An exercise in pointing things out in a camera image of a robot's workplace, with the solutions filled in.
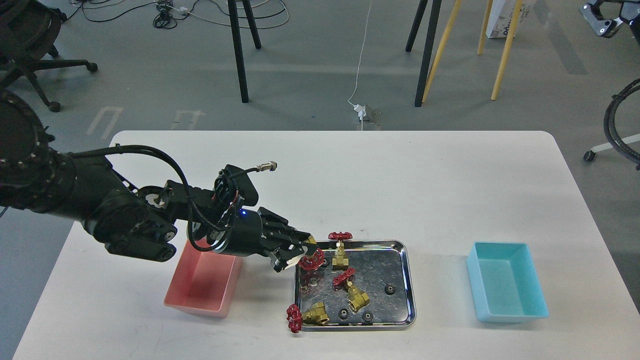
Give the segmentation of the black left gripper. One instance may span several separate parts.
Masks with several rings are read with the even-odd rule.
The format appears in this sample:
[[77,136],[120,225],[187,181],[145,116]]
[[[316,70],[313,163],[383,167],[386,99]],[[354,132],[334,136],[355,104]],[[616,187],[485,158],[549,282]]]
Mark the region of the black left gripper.
[[316,244],[313,236],[297,230],[288,219],[264,207],[241,209],[235,215],[231,230],[215,244],[215,253],[233,256],[261,255],[269,257],[275,272],[295,266],[306,255],[302,243]]

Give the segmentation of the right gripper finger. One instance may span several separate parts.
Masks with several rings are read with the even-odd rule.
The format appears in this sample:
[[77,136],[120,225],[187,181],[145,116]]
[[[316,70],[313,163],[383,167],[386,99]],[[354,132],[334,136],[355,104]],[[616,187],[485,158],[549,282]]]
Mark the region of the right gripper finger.
[[[605,3],[615,3],[620,6],[616,18],[603,16],[601,6]],[[638,0],[588,0],[580,8],[580,13],[599,37],[610,39],[617,34],[623,24],[626,24],[634,38],[640,38],[640,2]]]

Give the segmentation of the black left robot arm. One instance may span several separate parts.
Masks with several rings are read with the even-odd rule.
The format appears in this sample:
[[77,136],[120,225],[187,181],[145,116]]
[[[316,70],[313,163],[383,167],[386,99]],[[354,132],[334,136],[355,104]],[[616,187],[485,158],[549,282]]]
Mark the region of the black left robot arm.
[[[212,189],[193,187],[167,153],[146,145],[115,145],[78,153],[50,147],[39,117],[21,98],[1,92],[1,205],[73,219],[112,255],[166,262],[176,253],[175,222],[187,222],[197,251],[219,255],[261,255],[281,272],[323,256],[308,232],[263,207],[250,173],[274,171],[276,162],[248,169],[226,165]],[[118,173],[108,155],[157,158],[179,180],[136,187]]]

